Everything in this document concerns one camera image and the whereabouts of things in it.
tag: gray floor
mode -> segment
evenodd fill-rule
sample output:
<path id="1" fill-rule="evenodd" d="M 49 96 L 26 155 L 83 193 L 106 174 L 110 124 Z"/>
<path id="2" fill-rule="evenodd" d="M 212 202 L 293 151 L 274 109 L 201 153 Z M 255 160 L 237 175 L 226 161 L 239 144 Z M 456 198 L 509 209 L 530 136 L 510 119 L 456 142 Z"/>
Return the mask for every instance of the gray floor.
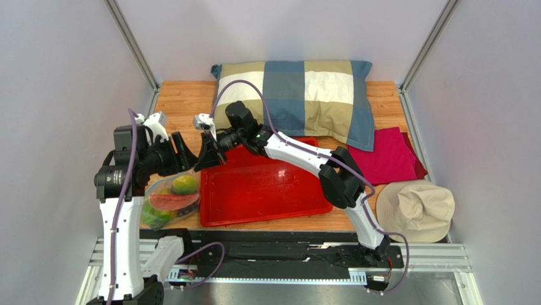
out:
<path id="1" fill-rule="evenodd" d="M 205 284 L 194 290 L 165 293 L 165 305 L 267 305 L 267 304 L 462 304 L 453 273 L 411 274 L 399 290 L 383 297 L 363 287 L 340 285 Z"/>

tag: red tray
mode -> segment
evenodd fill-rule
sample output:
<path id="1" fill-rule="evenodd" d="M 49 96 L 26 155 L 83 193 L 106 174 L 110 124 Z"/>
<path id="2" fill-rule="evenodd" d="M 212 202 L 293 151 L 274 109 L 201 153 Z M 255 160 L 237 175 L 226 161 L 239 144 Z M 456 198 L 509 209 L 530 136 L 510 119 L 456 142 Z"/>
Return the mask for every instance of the red tray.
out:
<path id="1" fill-rule="evenodd" d="M 316 138 L 299 141 L 316 146 Z M 332 205 L 319 179 L 284 161 L 237 147 L 227 164 L 201 172 L 201 224 L 204 227 L 323 214 Z"/>

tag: striped cushion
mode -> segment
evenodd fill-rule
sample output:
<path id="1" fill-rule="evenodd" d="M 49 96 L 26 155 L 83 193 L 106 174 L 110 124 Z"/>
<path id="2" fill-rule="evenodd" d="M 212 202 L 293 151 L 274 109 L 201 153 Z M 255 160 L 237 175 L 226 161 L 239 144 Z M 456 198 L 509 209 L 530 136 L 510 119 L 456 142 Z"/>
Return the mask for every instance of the striped cushion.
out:
<path id="1" fill-rule="evenodd" d="M 305 62 L 250 62 L 214 65 L 217 92 L 236 79 L 245 79 L 262 91 L 272 122 L 289 136 L 330 135 L 364 151 L 374 145 L 374 119 L 366 99 L 372 64 L 348 60 Z M 257 92 L 246 84 L 229 87 L 220 99 L 217 128 L 228 128 L 225 107 L 244 102 L 259 123 L 268 124 Z"/>

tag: wooden table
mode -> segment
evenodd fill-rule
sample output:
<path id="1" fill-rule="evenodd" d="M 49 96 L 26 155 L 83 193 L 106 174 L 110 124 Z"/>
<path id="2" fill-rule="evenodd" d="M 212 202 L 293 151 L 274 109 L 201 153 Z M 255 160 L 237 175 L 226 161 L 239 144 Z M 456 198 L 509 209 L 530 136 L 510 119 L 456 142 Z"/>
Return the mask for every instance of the wooden table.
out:
<path id="1" fill-rule="evenodd" d="M 156 111 L 163 111 L 167 115 L 167 132 L 179 131 L 186 141 L 189 149 L 198 154 L 201 148 L 201 131 L 192 125 L 194 115 L 209 113 L 212 99 L 215 94 L 214 81 L 166 81 L 163 83 Z M 406 119 L 400 104 L 396 85 L 390 81 L 367 82 L 366 94 L 372 106 L 372 113 L 376 129 L 400 127 L 407 132 Z M 332 137 L 318 137 L 319 146 L 334 149 L 345 144 Z M 151 178 L 153 183 L 159 177 Z M 374 211 L 379 192 L 384 185 L 376 187 L 376 195 L 368 200 L 370 208 Z M 191 215 L 185 219 L 178 219 L 165 228 L 204 229 L 199 223 L 199 214 Z M 213 227 L 205 229 L 252 229 L 252 230 L 279 230 L 279 231 L 354 231 L 353 226 L 345 213 L 339 208 L 333 208 L 329 213 L 295 217 L 288 219 L 252 222 L 249 224 L 235 224 L 231 226 Z"/>

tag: white wall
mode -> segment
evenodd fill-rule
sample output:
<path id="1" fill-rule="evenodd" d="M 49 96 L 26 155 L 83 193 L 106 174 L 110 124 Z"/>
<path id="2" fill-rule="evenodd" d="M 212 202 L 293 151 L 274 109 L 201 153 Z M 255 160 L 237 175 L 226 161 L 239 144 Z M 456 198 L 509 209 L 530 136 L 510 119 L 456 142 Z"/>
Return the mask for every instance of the white wall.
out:
<path id="1" fill-rule="evenodd" d="M 0 303 L 73 304 L 94 174 L 150 89 L 103 1 L 1 1 L 0 37 Z"/>
<path id="2" fill-rule="evenodd" d="M 541 3 L 462 1 L 410 90 L 485 304 L 540 304 Z"/>
<path id="3" fill-rule="evenodd" d="M 446 0 L 119 0 L 159 81 L 211 80 L 213 64 L 355 59 L 401 82 Z"/>

